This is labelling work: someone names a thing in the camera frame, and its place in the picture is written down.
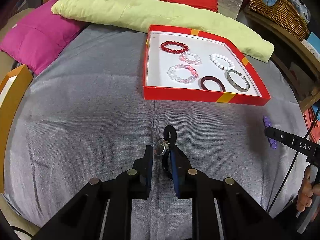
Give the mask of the person's right hand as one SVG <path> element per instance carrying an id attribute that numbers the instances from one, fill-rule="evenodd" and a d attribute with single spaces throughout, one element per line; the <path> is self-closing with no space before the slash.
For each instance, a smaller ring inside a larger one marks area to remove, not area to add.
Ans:
<path id="1" fill-rule="evenodd" d="M 298 191 L 298 200 L 296 208 L 299 212 L 303 212 L 307 207 L 312 204 L 312 196 L 319 196 L 319 184 L 312 186 L 310 183 L 310 166 L 304 171 L 304 177 L 301 187 Z"/>

